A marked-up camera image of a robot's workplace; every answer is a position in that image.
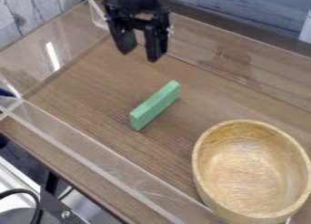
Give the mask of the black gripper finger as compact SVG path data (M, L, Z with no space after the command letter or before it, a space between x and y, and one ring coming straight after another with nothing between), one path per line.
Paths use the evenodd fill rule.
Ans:
M143 30L147 59L155 62L168 51L168 30L148 25Z
M134 32L134 20L131 18L108 18L107 24L110 26L116 48L120 53L126 55L138 45Z

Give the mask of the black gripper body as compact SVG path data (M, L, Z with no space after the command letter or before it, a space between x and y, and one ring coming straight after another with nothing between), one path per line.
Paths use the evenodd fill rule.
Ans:
M170 35L170 8L159 0L103 0L106 21L114 36L134 30Z

